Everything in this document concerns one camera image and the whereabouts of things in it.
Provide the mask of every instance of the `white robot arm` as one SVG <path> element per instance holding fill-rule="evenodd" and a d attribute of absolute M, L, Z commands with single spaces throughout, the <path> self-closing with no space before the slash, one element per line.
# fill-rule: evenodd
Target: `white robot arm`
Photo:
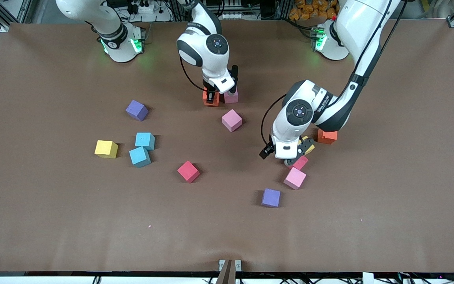
<path fill-rule="evenodd" d="M 355 69 L 339 96 L 305 80 L 295 83 L 283 99 L 282 110 L 272 124 L 271 140 L 261 151 L 265 159 L 275 157 L 291 165 L 304 155 L 306 145 L 301 134 L 311 123 L 325 132 L 338 131 L 348 120 L 362 88 L 380 57 L 380 34 L 400 0 L 348 0 L 337 21 L 328 20 L 317 29 L 317 49 L 332 59 L 342 59 L 348 52 Z"/>
<path fill-rule="evenodd" d="M 88 22 L 101 38 L 104 52 L 116 62 L 127 62 L 143 51 L 141 28 L 122 23 L 117 12 L 101 6 L 104 0 L 56 0 L 70 19 Z"/>
<path fill-rule="evenodd" d="M 200 0 L 178 2 L 192 13 L 192 22 L 177 40 L 180 57 L 202 68 L 208 90 L 216 88 L 220 93 L 227 92 L 234 87 L 234 80 L 227 69 L 229 44 L 222 35 L 220 20 Z"/>

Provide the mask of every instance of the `foam cube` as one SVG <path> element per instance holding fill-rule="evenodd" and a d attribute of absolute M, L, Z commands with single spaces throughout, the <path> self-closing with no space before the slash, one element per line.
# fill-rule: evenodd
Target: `foam cube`
<path fill-rule="evenodd" d="M 101 158 L 115 159 L 119 146 L 113 141 L 98 140 L 94 153 Z"/>
<path fill-rule="evenodd" d="M 306 163 L 308 162 L 308 158 L 306 158 L 305 156 L 301 156 L 300 158 L 297 159 L 297 161 L 292 165 L 290 166 L 289 168 L 292 169 L 292 168 L 296 168 L 298 170 L 301 170 L 304 165 L 306 165 Z"/>
<path fill-rule="evenodd" d="M 274 189 L 264 189 L 264 195 L 262 196 L 262 205 L 266 207 L 278 207 L 280 195 L 281 192 Z"/>
<path fill-rule="evenodd" d="M 149 132 L 136 133 L 135 146 L 143 147 L 147 151 L 153 151 L 155 149 L 155 137 Z"/>
<path fill-rule="evenodd" d="M 132 149 L 129 151 L 129 156 L 131 156 L 132 164 L 137 168 L 144 167 L 152 162 L 148 155 L 148 151 L 143 147 Z"/>
<path fill-rule="evenodd" d="M 193 182 L 199 176 L 199 170 L 192 165 L 190 161 L 185 162 L 179 169 L 178 173 L 188 182 Z"/>
<path fill-rule="evenodd" d="M 211 107 L 217 107 L 218 105 L 220 105 L 220 93 L 219 92 L 215 92 L 215 95 L 213 96 L 213 103 L 209 104 L 207 103 L 207 99 L 208 99 L 208 92 L 206 91 L 206 89 L 204 89 L 204 91 L 202 92 L 202 101 L 204 103 L 205 106 L 211 106 Z"/>
<path fill-rule="evenodd" d="M 323 144 L 332 144 L 337 140 L 337 131 L 333 132 L 324 132 L 323 130 L 318 130 L 318 142 Z"/>
<path fill-rule="evenodd" d="M 293 189 L 299 189 L 305 177 L 305 173 L 299 171 L 296 168 L 292 168 L 290 169 L 290 172 L 288 173 L 288 176 L 285 178 L 285 181 L 283 183 Z"/>
<path fill-rule="evenodd" d="M 146 115 L 148 114 L 148 109 L 144 104 L 141 104 L 137 101 L 132 101 L 129 106 L 126 108 L 126 112 L 134 119 L 143 121 Z"/>
<path fill-rule="evenodd" d="M 232 132 L 241 126 L 243 119 L 234 110 L 230 110 L 222 116 L 222 123 Z"/>
<path fill-rule="evenodd" d="M 226 93 L 224 93 L 223 102 L 225 104 L 237 103 L 238 102 L 238 88 L 236 88 L 236 91 L 234 93 L 231 93 L 230 91 L 227 91 Z"/>

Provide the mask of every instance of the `orange cube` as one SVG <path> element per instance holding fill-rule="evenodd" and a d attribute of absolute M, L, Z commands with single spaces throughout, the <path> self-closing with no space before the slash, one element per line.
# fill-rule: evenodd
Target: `orange cube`
<path fill-rule="evenodd" d="M 333 132 L 324 132 L 321 129 L 318 129 L 318 142 L 323 144 L 332 144 L 337 140 L 337 131 Z"/>
<path fill-rule="evenodd" d="M 206 89 L 204 89 L 204 92 L 202 92 L 202 101 L 204 102 L 204 105 L 211 106 L 211 107 L 213 107 L 213 106 L 217 107 L 220 104 L 220 93 L 215 92 L 215 95 L 213 96 L 212 104 L 207 103 L 207 99 L 208 99 L 208 92 L 206 91 Z"/>

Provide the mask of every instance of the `white bracket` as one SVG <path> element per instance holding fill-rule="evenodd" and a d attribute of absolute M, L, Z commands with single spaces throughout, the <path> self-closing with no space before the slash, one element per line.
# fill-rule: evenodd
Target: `white bracket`
<path fill-rule="evenodd" d="M 374 284 L 374 274 L 362 273 L 362 284 Z"/>
<path fill-rule="evenodd" d="M 218 271 L 222 270 L 222 267 L 223 267 L 224 263 L 225 263 L 225 259 L 220 259 L 218 261 Z M 236 265 L 236 272 L 237 271 L 243 271 L 243 270 L 241 270 L 241 259 L 237 259 L 236 262 L 235 262 L 235 265 Z"/>

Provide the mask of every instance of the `orange object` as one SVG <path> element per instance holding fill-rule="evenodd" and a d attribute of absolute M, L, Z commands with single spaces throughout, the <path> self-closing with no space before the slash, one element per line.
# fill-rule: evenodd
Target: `orange object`
<path fill-rule="evenodd" d="M 291 9 L 291 10 L 290 10 L 290 14 L 288 15 L 288 18 L 289 18 L 290 20 L 292 20 L 292 21 L 297 21 L 297 20 L 299 20 L 299 17 L 300 17 L 300 15 L 301 15 L 300 11 L 301 11 L 301 10 L 295 9 L 295 8 Z"/>
<path fill-rule="evenodd" d="M 305 13 L 304 11 L 302 11 L 301 20 L 307 20 L 307 19 L 309 19 L 309 14 Z"/>
<path fill-rule="evenodd" d="M 326 11 L 328 8 L 328 1 L 326 0 L 313 0 L 313 8 L 320 11 Z"/>
<path fill-rule="evenodd" d="M 328 19 L 333 19 L 336 16 L 337 16 L 337 14 L 335 14 L 335 9 L 334 8 L 329 8 L 327 10 L 327 18 Z"/>
<path fill-rule="evenodd" d="M 323 144 L 332 144 L 337 140 L 337 131 L 334 132 L 324 132 L 321 129 L 318 129 L 318 142 Z"/>
<path fill-rule="evenodd" d="M 304 7 L 302 8 L 302 12 L 306 14 L 310 14 L 313 10 L 313 5 L 311 4 L 304 5 Z"/>
<path fill-rule="evenodd" d="M 219 104 L 220 104 L 220 93 L 219 92 L 215 92 L 215 95 L 213 96 L 213 103 L 212 104 L 209 104 L 206 102 L 206 100 L 208 99 L 208 92 L 206 91 L 206 89 L 204 89 L 204 92 L 202 92 L 202 101 L 204 102 L 204 105 L 205 106 L 211 106 L 211 107 L 217 107 Z"/>
<path fill-rule="evenodd" d="M 306 0 L 295 0 L 295 5 L 297 8 L 302 9 L 306 5 Z"/>

